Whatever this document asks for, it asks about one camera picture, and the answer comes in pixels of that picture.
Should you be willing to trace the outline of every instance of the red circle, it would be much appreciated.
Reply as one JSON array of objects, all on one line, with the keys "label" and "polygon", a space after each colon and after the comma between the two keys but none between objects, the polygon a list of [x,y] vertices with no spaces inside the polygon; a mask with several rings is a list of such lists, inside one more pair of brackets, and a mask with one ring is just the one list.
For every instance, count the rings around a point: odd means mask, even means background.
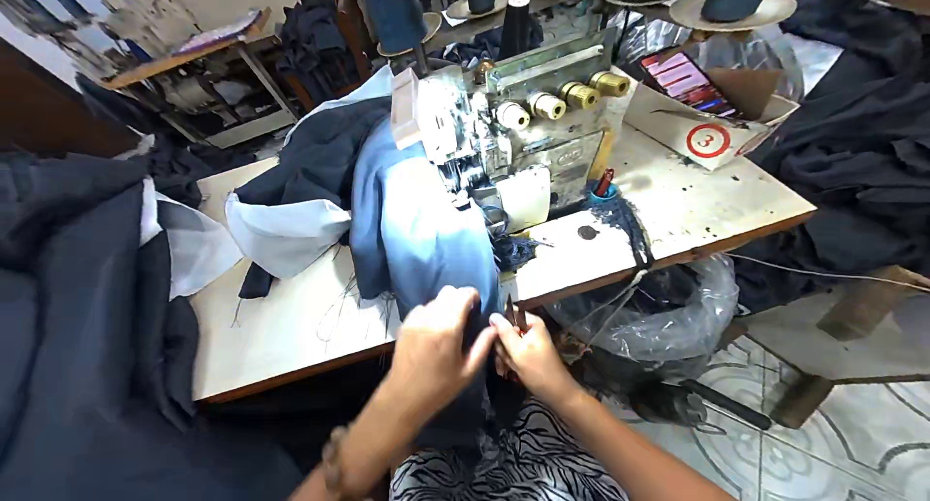
[{"label": "red circle", "polygon": [[[720,132],[720,134],[724,136],[724,144],[720,145],[720,148],[718,148],[717,150],[709,154],[705,152],[698,152],[697,150],[695,150],[694,146],[691,145],[691,138],[695,137],[695,134],[698,133],[698,130],[703,130],[704,128],[711,128],[713,130]],[[688,145],[688,150],[691,151],[691,153],[697,157],[704,157],[704,158],[717,157],[720,154],[723,154],[724,151],[727,150],[727,148],[730,146],[730,133],[727,132],[726,128],[723,128],[720,125],[715,125],[713,123],[705,123],[703,125],[698,125],[692,128],[691,131],[688,132],[688,137],[684,139],[684,142],[685,144]]]}]

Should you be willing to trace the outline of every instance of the person's left hand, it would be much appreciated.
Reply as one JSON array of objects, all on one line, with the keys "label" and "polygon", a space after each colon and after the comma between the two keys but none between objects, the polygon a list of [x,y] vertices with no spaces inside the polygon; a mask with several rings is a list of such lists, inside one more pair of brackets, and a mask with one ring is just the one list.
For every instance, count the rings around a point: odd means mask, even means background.
[{"label": "person's left hand", "polygon": [[462,353],[462,332],[478,302],[472,288],[443,287],[436,299],[407,314],[394,348],[385,387],[397,407],[426,423],[471,382],[494,346],[497,332],[487,327]]}]

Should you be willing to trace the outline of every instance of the smartphone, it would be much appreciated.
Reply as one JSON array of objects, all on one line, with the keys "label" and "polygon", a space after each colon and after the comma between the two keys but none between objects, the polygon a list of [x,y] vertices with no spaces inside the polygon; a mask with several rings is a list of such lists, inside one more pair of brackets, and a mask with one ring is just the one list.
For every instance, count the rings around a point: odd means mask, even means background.
[{"label": "smartphone", "polygon": [[676,52],[667,56],[668,49],[665,49],[640,59],[640,66],[654,86],[669,98],[701,112],[739,117],[724,93],[687,54]]}]

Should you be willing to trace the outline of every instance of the hand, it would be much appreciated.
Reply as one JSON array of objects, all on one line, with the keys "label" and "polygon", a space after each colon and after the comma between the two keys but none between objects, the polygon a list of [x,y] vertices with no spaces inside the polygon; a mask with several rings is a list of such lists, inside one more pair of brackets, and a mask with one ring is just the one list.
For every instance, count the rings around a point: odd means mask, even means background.
[{"label": "hand", "polygon": [[555,407],[581,390],[559,358],[542,317],[527,314],[529,331],[523,335],[500,314],[491,315],[491,326],[500,339],[497,356],[542,402]]},{"label": "hand", "polygon": [[477,302],[475,289],[443,287],[436,299],[414,308],[403,321],[385,387],[415,423],[426,423],[455,399],[487,360],[497,339],[492,327],[462,354],[465,321]]}]

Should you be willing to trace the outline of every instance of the zebra print clothing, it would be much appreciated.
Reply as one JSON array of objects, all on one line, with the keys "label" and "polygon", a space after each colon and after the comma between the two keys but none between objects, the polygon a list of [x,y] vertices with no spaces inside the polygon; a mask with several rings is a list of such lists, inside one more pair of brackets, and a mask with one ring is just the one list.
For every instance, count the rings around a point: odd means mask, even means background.
[{"label": "zebra print clothing", "polygon": [[390,482],[393,501],[454,499],[629,501],[604,467],[537,400],[500,432],[495,462],[465,470],[458,456],[424,450],[403,461]]}]

